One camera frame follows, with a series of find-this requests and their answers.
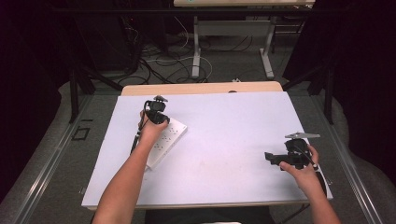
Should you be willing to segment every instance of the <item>gray floor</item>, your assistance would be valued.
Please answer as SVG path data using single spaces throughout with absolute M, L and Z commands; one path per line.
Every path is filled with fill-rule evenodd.
M 244 37 L 216 37 L 203 42 L 210 43 L 211 49 L 231 49 Z M 276 81 L 285 83 L 282 78 L 284 67 L 288 61 L 295 35 L 282 35 L 277 38 L 276 52 L 270 54 Z M 248 45 L 249 38 L 238 48 Z M 239 78 L 241 81 L 265 81 L 262 61 L 258 48 L 262 46 L 262 39 L 253 38 L 250 47 L 244 51 L 203 51 L 202 56 L 209 62 L 202 61 L 202 67 L 209 74 L 209 82 L 228 82 Z M 171 51 L 188 52 L 185 48 L 173 47 Z M 184 64 L 191 64 L 191 59 L 184 60 Z M 150 63 L 154 70 L 164 76 L 169 76 L 179 68 L 180 64 L 159 66 Z M 146 77 L 146 70 L 138 70 L 135 76 Z M 184 69 L 176 73 L 171 80 L 185 77 Z M 121 82 L 122 85 L 136 84 L 141 80 L 129 78 Z M 106 127 L 111 118 L 112 109 L 119 92 L 111 90 L 101 82 L 94 82 L 97 92 L 94 96 L 80 96 L 81 108 L 78 121 L 68 124 L 70 118 L 70 98 L 68 84 L 60 88 L 63 95 L 61 107 L 55 120 L 49 127 L 47 134 L 37 148 L 34 156 L 26 165 L 25 170 L 16 182 L 14 188 L 0 205 L 0 223 L 88 223 L 92 212 L 80 206 L 83 192 L 88 186 L 92 169 L 100 149 Z M 150 84 L 161 83 L 155 77 Z M 388 179 L 373 165 L 351 155 L 354 162 L 343 164 L 341 147 L 347 146 L 347 121 L 342 113 L 342 107 L 334 102 L 333 114 L 335 124 L 329 128 L 323 121 L 321 96 L 311 97 L 306 93 L 306 83 L 290 90 L 292 100 L 304 130 L 308 133 L 320 133 L 319 139 L 311 141 L 317 146 L 321 155 L 321 167 L 326 177 L 332 182 L 331 190 L 334 195 L 332 205 L 338 216 L 345 223 L 393 223 L 396 216 L 396 190 Z M 76 129 L 90 128 L 85 141 L 72 140 L 72 133 Z M 334 134 L 338 143 L 334 143 Z M 347 147 L 344 153 L 349 157 Z M 355 168 L 358 179 L 349 175 L 348 169 Z M 276 221 L 287 217 L 300 205 L 271 206 L 271 213 Z M 143 223 L 144 211 L 138 211 L 133 223 Z M 310 210 L 307 209 L 288 223 L 309 223 Z

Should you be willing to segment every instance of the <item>power strip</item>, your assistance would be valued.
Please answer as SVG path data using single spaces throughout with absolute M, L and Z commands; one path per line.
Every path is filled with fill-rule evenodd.
M 148 155 L 148 162 L 146 163 L 146 170 L 153 170 L 154 167 L 160 163 L 165 155 L 171 150 L 175 143 L 187 131 L 187 126 L 179 121 L 170 118 L 168 127 L 160 135 L 160 138 L 154 144 Z

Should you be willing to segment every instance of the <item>person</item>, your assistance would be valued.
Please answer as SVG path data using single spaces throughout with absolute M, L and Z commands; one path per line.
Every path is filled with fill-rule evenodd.
M 154 124 L 147 119 L 147 116 L 144 118 L 141 121 L 144 122 L 144 127 L 139 143 L 108 183 L 92 219 L 93 224 L 130 224 L 132 222 L 149 152 L 168 125 L 167 121 Z M 317 151 L 312 146 L 308 147 L 312 153 L 313 162 L 318 164 Z M 311 164 L 302 170 L 297 170 L 285 162 L 281 162 L 279 166 L 295 178 L 299 188 L 308 198 L 314 223 L 341 223 L 325 196 Z

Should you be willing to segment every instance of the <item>table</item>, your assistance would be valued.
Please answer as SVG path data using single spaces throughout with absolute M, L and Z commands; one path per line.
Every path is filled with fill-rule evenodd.
M 176 7 L 280 7 L 313 5 L 315 0 L 175 0 Z M 274 72 L 268 58 L 269 48 L 276 26 L 276 17 L 269 21 L 199 21 L 194 17 L 194 58 L 191 77 L 199 76 L 201 49 L 200 35 L 255 35 L 265 36 L 264 48 L 260 49 L 265 75 L 274 79 Z
M 145 172 L 136 208 L 307 202 L 293 177 L 264 158 L 265 151 L 286 154 L 285 135 L 304 131 L 288 94 L 277 82 L 231 82 L 125 87 L 82 206 L 96 209 L 129 156 L 138 112 L 157 94 L 169 100 L 164 113 L 188 130 L 154 170 Z

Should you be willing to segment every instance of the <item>electrical outlet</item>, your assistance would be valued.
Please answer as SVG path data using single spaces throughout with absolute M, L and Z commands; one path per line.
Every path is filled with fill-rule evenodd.
M 154 144 L 148 155 L 148 162 L 146 168 L 150 170 L 165 157 L 165 155 L 171 150 L 178 139 L 187 131 L 187 126 L 180 123 L 179 121 L 170 118 L 168 127 L 160 135 L 160 138 Z

